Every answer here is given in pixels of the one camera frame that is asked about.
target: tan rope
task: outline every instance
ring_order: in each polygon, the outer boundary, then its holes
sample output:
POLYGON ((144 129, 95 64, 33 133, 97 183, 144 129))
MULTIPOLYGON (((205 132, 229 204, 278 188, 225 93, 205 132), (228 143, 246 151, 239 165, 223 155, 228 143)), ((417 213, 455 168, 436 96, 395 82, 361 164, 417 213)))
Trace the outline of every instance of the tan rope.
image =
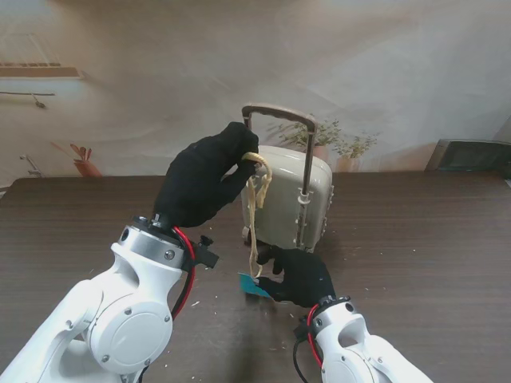
POLYGON ((253 278, 258 278, 263 271, 263 267, 259 265, 257 261, 257 239, 256 239, 256 206, 261 209, 264 206, 264 199, 266 198, 266 193, 268 187, 270 186, 272 172, 270 165, 268 162, 257 153, 245 153, 242 157, 242 160, 252 160, 262 164, 266 168, 266 174, 261 179, 261 189, 256 193, 256 187, 254 186, 254 181, 252 177, 248 179, 248 215, 250 217, 250 234, 252 246, 250 249, 250 259, 248 261, 248 265, 250 266, 250 275, 253 278), (257 265, 259 270, 257 274, 254 274, 254 263, 257 265))

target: small suitcase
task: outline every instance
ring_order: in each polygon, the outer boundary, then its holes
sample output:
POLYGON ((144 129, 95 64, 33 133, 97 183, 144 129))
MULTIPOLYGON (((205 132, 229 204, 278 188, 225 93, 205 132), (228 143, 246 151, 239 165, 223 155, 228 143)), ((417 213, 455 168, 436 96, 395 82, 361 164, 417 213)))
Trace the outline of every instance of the small suitcase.
MULTIPOLYGON (((284 249, 298 247, 313 251, 325 232, 325 215, 334 190, 330 167, 312 154, 317 130, 314 117, 270 104, 249 104, 242 108, 242 113, 248 128, 252 128, 253 113, 296 121, 307 127, 306 153, 259 146, 259 154, 270 165, 273 177, 264 207, 255 211, 255 235, 258 241, 284 249)), ((264 174, 266 169, 261 167, 254 176, 256 191, 264 174)), ((247 188, 243 189, 241 198, 245 225, 243 237, 248 242, 250 219, 247 188)))

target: telescoping handle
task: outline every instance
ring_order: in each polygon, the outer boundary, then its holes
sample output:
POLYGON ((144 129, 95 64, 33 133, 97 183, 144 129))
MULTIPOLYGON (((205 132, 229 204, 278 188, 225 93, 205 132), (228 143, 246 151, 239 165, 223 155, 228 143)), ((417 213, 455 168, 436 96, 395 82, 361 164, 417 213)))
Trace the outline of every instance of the telescoping handle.
POLYGON ((307 127, 307 151, 305 154, 305 168, 303 170, 302 194, 306 195, 309 192, 309 183, 311 182, 311 169, 312 169, 312 151, 314 149, 315 134, 318 130, 318 123, 315 118, 310 114, 298 112, 297 110, 284 108, 278 105, 264 104, 264 103, 249 103, 242 109, 243 120, 247 128, 252 130, 251 117, 253 113, 263 114, 265 116, 273 116, 276 118, 283 118, 289 121, 299 122, 307 127))

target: white wall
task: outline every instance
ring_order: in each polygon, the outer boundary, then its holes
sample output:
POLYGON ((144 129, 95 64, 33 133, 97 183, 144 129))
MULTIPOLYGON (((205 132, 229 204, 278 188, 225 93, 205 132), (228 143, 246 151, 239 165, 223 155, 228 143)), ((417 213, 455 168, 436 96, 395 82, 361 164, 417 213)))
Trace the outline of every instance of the white wall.
POLYGON ((0 186, 24 153, 78 176, 50 141, 92 147, 105 175, 163 174, 246 101, 379 132, 362 171, 422 170, 438 139, 492 139, 511 114, 510 19, 509 0, 3 0, 0 38, 35 33, 85 79, 0 80, 57 94, 0 95, 0 186))

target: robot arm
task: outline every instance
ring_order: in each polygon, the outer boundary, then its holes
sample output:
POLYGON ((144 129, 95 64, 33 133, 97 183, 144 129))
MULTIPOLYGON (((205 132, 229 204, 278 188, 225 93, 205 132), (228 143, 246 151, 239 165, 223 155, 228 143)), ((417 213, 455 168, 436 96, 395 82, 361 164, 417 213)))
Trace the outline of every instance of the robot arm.
POLYGON ((325 304, 312 327, 323 351, 323 383, 432 383, 389 342, 369 334, 349 299, 325 304))
MULTIPOLYGON (((201 244, 198 261, 215 266, 201 244)), ((162 353, 172 333, 168 292, 193 264, 179 241, 147 220, 127 226, 111 248, 112 267, 71 289, 1 383, 133 383, 162 353)))

